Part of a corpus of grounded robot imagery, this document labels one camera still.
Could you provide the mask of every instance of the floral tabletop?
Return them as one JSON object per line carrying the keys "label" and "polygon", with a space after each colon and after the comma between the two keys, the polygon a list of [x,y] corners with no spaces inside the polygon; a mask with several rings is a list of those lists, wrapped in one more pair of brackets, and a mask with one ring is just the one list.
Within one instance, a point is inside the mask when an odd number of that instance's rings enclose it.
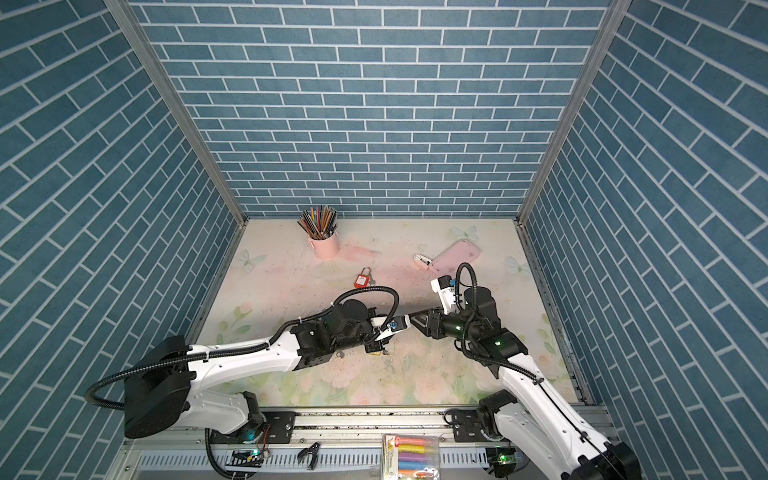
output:
{"label": "floral tabletop", "polygon": [[[478,284],[491,290],[502,325],[525,343],[560,393],[577,401],[512,220],[340,220],[337,232],[339,255],[321,262],[295,221],[251,220],[197,343],[271,336],[282,322],[318,312],[352,289],[365,266],[376,285],[398,291],[398,314],[439,306],[432,277],[413,265],[413,255],[435,258],[466,239],[481,250],[472,266]],[[356,298],[382,314],[391,305],[386,293]],[[429,339],[416,328],[396,335],[385,355],[359,347],[311,369],[218,387],[254,392],[262,406],[457,405],[500,388],[488,369],[454,349],[452,339]]]}

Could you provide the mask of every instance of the brick wall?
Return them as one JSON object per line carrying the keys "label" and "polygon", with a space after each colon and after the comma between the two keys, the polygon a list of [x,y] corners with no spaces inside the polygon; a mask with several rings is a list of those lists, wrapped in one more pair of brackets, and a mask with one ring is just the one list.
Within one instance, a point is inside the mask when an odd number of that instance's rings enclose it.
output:
{"label": "brick wall", "polygon": [[768,5],[634,0],[531,216],[648,478],[768,478]]}
{"label": "brick wall", "polygon": [[99,478],[84,389],[187,331],[234,225],[101,0],[0,12],[0,478]]}
{"label": "brick wall", "polygon": [[304,3],[131,2],[252,217],[514,215],[608,0]]}

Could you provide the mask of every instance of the metal frame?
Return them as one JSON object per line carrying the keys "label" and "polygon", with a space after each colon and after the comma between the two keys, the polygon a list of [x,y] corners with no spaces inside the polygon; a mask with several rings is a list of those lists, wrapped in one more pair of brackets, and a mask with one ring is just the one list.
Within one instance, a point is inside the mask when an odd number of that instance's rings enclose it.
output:
{"label": "metal frame", "polygon": [[184,337],[184,339],[187,341],[187,345],[197,343],[197,338],[200,336],[200,332],[203,331],[205,320],[208,318],[210,309],[214,306],[216,297],[219,295],[221,283],[224,281],[224,277],[227,275],[227,271],[230,269],[232,260],[234,260],[235,253],[237,253],[237,248],[240,245],[240,241],[243,239],[243,235],[245,234],[245,229],[247,227],[248,220],[246,220],[246,223],[243,225],[237,226],[237,230],[232,237],[232,241],[227,247],[227,251],[224,253],[224,258],[221,260],[221,265],[219,265],[219,268],[216,271],[216,275],[210,282],[210,288],[206,292],[205,298],[203,298],[203,303],[200,305],[200,310],[197,312],[197,316],[195,316],[195,320],[192,322],[189,332],[187,332],[187,335]]}
{"label": "metal frame", "polygon": [[584,372],[578,364],[576,353],[571,345],[571,341],[568,339],[568,333],[565,331],[563,320],[558,312],[557,304],[554,302],[552,291],[549,289],[547,279],[544,276],[544,270],[541,268],[541,264],[538,262],[536,252],[533,250],[531,243],[531,237],[528,235],[528,230],[525,225],[521,225],[519,222],[515,222],[515,229],[518,231],[518,237],[520,238],[520,244],[523,246],[523,252],[528,259],[528,265],[531,267],[531,274],[533,280],[538,287],[539,295],[541,295],[541,301],[544,304],[544,309],[547,311],[549,317],[549,324],[552,327],[554,337],[560,347],[560,353],[565,361],[565,368],[573,375],[573,380],[576,382],[575,387],[580,393],[580,400],[587,405],[594,404],[594,396],[589,389],[587,378],[584,376]]}
{"label": "metal frame", "polygon": [[184,102],[181,100],[179,92],[176,90],[173,82],[170,81],[170,77],[157,56],[157,52],[152,47],[146,32],[139,25],[138,18],[136,18],[136,14],[134,14],[128,1],[104,0],[104,3],[117,22],[118,27],[122,30],[123,35],[125,35],[128,43],[134,49],[134,53],[163,98],[170,114],[174,116],[185,138],[190,142],[192,149],[197,154],[197,159],[203,165],[205,171],[208,172],[208,176],[235,217],[237,224],[244,226],[247,218],[243,208],[238,203],[237,198],[235,198],[218,165],[216,165],[214,156],[205,143],[203,135],[197,129],[197,125],[192,120],[187,108],[184,107]]}
{"label": "metal frame", "polygon": [[544,188],[544,183],[549,177],[549,173],[554,167],[555,161],[558,159],[560,150],[563,148],[565,138],[568,136],[568,132],[571,131],[571,127],[576,120],[576,115],[581,109],[581,105],[584,103],[584,99],[587,97],[589,87],[592,85],[594,78],[598,75],[600,65],[602,65],[605,59],[605,54],[608,52],[608,47],[611,46],[611,42],[614,40],[616,31],[624,19],[624,14],[627,13],[629,4],[632,0],[613,0],[611,6],[605,13],[605,17],[598,30],[598,35],[594,39],[592,48],[589,49],[586,60],[584,60],[584,66],[581,68],[581,74],[576,80],[576,85],[568,97],[568,103],[563,109],[563,115],[558,123],[558,128],[552,134],[552,137],[547,145],[547,150],[541,158],[541,163],[534,174],[533,181],[530,188],[528,188],[528,195],[525,196],[523,204],[520,207],[518,213],[518,222],[525,225],[528,221],[528,217],[531,216],[533,207],[538,200],[538,196],[541,194],[541,189]]}
{"label": "metal frame", "polygon": [[[446,408],[473,409],[476,406],[378,406],[378,407],[318,407],[267,409],[268,412],[296,412],[293,437],[285,445],[270,445],[273,456],[281,455],[281,462],[265,465],[262,472],[296,472],[293,460],[304,447],[320,442],[321,455],[336,455],[339,462],[343,455],[354,451],[356,455],[381,452],[382,435],[434,435],[441,439],[443,468],[482,466],[485,447],[507,446],[507,442],[460,443],[453,440],[451,428],[445,424],[442,414]],[[617,439],[611,417],[604,406],[574,406],[584,419],[609,439]],[[219,462],[242,445],[214,445]],[[126,441],[105,480],[131,480],[135,472],[143,470],[209,470],[204,458],[203,429],[170,428],[164,432]],[[346,460],[348,469],[369,468],[365,462]],[[333,465],[334,470],[344,465]]]}

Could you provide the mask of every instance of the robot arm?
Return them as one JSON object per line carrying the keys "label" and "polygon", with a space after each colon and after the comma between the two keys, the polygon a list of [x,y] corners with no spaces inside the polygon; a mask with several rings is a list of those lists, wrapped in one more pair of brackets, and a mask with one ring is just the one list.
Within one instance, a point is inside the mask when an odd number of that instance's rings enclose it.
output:
{"label": "robot arm", "polygon": [[[474,280],[472,268],[462,266]],[[639,479],[639,463],[629,447],[612,445],[589,425],[544,378],[520,339],[501,327],[490,290],[473,281],[462,308],[457,282],[449,276],[433,280],[442,306],[413,313],[409,321],[432,338],[452,337],[457,349],[503,382],[506,390],[480,402],[484,435],[510,440],[549,480]]]}
{"label": "robot arm", "polygon": [[[348,297],[369,291],[392,294],[392,308],[377,316]],[[256,396],[210,391],[211,387],[266,372],[289,372],[328,362],[342,349],[364,345],[369,353],[384,350],[391,337],[409,325],[395,316],[397,292],[385,286],[350,290],[333,305],[306,319],[284,323],[269,339],[227,345],[187,346],[181,336],[163,340],[133,368],[92,385],[84,397],[96,406],[125,411],[125,436],[142,438],[173,425],[215,429],[249,441],[265,426]],[[125,401],[96,396],[98,390],[125,380]]]}

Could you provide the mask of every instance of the pink pencil cup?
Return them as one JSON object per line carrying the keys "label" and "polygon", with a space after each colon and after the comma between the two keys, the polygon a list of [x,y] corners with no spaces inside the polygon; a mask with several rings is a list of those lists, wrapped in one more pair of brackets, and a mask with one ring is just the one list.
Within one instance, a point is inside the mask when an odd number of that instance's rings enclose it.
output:
{"label": "pink pencil cup", "polygon": [[315,250],[315,257],[321,260],[331,260],[336,258],[339,254],[339,237],[334,232],[330,238],[325,240],[313,240],[307,239],[310,242],[310,246]]}

